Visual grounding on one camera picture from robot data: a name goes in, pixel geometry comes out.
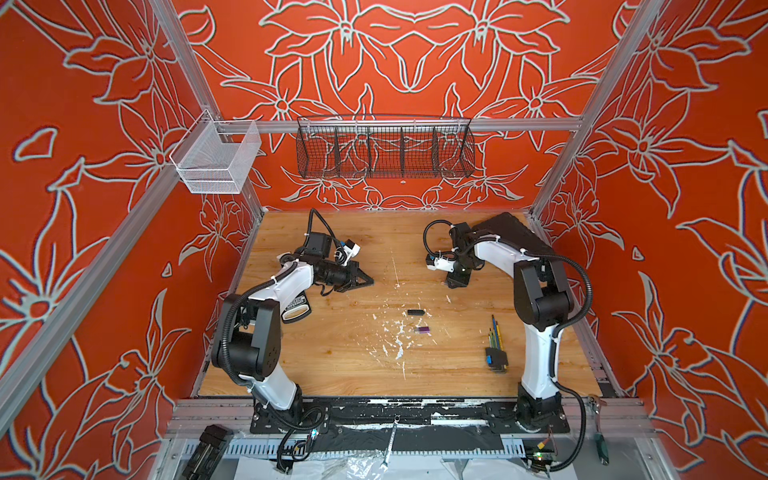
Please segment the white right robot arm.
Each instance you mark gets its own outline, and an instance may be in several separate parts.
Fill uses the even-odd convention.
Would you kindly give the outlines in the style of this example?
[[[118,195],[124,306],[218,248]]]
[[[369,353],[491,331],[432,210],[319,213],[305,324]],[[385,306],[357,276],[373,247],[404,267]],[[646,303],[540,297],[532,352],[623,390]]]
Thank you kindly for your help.
[[[524,324],[525,366],[518,384],[515,422],[536,433],[564,413],[562,395],[573,396],[580,410],[575,447],[562,461],[526,455],[526,467],[551,475],[571,466],[586,437],[586,402],[559,381],[563,332],[581,322],[592,307],[594,289],[578,262],[557,254],[511,213],[474,226],[445,219],[429,222],[422,233],[426,266],[446,273],[446,285],[464,288],[471,274],[490,264],[513,281],[513,303]]]

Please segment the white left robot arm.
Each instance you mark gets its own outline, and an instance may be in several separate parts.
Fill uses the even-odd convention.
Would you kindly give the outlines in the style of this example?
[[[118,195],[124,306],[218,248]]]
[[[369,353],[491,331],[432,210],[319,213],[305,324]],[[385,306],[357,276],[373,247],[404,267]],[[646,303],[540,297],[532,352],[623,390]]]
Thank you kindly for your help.
[[[286,427],[314,428],[325,413],[304,410],[300,386],[280,365],[282,326],[311,313],[306,291],[313,286],[345,293],[374,285],[355,260],[359,251],[357,243],[341,240],[311,209],[303,243],[279,257],[280,270],[242,294],[229,295],[221,307],[210,362]]]

